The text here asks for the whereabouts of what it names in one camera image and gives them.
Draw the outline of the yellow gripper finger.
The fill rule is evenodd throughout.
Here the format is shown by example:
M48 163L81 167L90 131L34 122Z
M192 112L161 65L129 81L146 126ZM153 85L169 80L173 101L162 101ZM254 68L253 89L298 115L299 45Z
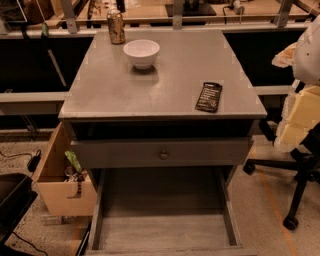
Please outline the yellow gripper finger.
M285 99L282 120L278 124L274 146L294 149L320 122L320 87L307 86Z
M272 59L272 64L280 68L286 68L294 64L294 52L296 44L292 43Z

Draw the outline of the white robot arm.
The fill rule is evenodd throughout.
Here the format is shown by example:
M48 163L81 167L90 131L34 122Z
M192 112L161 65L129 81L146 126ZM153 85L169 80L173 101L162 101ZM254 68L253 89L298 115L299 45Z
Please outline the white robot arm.
M308 132L320 122L320 16L308 26L296 43L277 54L272 64L291 66L295 82L305 87L298 93L291 90L282 109L274 146L282 152L298 147Z

